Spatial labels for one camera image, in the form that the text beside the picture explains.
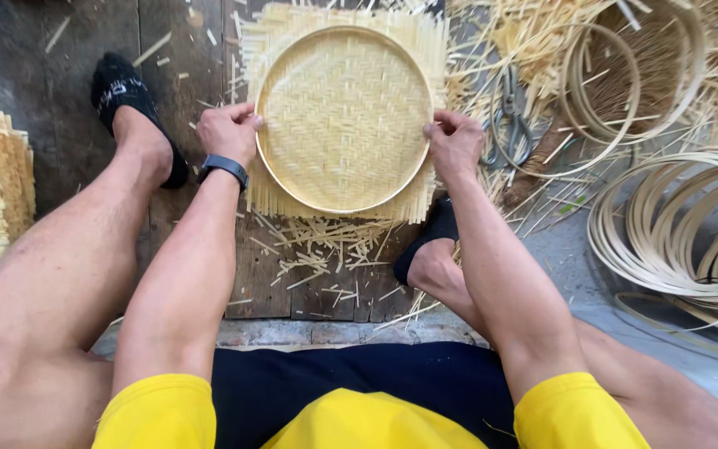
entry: black shorts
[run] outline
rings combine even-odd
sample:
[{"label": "black shorts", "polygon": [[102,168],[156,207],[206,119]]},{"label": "black shorts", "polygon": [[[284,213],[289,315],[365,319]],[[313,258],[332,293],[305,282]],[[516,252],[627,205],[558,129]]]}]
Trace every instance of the black shorts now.
[{"label": "black shorts", "polygon": [[452,419],[489,447],[517,447],[500,358],[464,343],[365,344],[343,349],[218,349],[215,447],[260,447],[306,405],[337,388],[384,392]]}]

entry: bamboo tray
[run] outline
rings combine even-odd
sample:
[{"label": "bamboo tray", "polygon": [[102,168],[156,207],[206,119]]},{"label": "bamboo tray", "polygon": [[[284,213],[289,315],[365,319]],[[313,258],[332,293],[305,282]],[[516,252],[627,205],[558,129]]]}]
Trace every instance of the bamboo tray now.
[{"label": "bamboo tray", "polygon": [[293,198],[324,212],[383,204],[428,153],[428,81],[392,38],[357,25],[304,35],[267,70],[256,98],[260,157]]}]

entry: yellow shirt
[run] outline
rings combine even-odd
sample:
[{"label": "yellow shirt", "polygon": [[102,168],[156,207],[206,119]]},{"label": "yellow shirt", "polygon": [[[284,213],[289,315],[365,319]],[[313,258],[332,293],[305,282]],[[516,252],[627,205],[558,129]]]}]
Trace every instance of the yellow shirt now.
[{"label": "yellow shirt", "polygon": [[[646,448],[622,407],[587,373],[541,382],[514,409],[525,449]],[[140,380],[118,393],[101,416],[94,449],[214,447],[211,388],[193,375]],[[343,388],[307,405],[264,449],[481,448],[484,444],[440,414],[385,393]]]}]

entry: black watch strap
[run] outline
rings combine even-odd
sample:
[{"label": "black watch strap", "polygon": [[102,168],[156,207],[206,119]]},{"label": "black watch strap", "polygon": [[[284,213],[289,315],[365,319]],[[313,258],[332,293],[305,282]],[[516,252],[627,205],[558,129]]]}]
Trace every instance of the black watch strap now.
[{"label": "black watch strap", "polygon": [[240,192],[248,187],[248,174],[243,166],[234,159],[224,158],[223,156],[218,156],[217,154],[210,154],[207,156],[207,159],[204,161],[204,165],[201,166],[201,171],[199,171],[199,177],[196,182],[199,184],[204,182],[207,175],[213,168],[220,168],[233,174],[234,177],[240,181]]}]

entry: right hand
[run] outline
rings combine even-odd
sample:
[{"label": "right hand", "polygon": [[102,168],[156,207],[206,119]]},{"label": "right hand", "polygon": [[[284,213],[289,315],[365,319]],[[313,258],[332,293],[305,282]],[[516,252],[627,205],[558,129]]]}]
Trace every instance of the right hand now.
[{"label": "right hand", "polygon": [[236,160],[248,169],[257,153],[257,129],[264,123],[253,113],[254,103],[205,110],[195,129],[207,153]]},{"label": "right hand", "polygon": [[463,178],[475,179],[475,166],[484,148],[484,130],[478,121],[460,113],[437,109],[434,122],[423,127],[431,139],[428,150],[436,172],[450,185]]}]

